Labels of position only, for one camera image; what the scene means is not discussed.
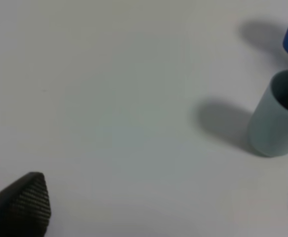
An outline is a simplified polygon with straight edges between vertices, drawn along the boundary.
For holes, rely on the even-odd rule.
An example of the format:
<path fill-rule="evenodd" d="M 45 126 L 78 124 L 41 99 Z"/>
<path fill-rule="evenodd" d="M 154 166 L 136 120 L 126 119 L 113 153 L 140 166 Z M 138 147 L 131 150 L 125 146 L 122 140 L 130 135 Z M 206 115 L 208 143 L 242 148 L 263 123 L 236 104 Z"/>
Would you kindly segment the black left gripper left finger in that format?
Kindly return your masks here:
<path fill-rule="evenodd" d="M 43 173 L 29 172 L 0 191 L 0 237 L 43 237 L 50 218 Z"/>

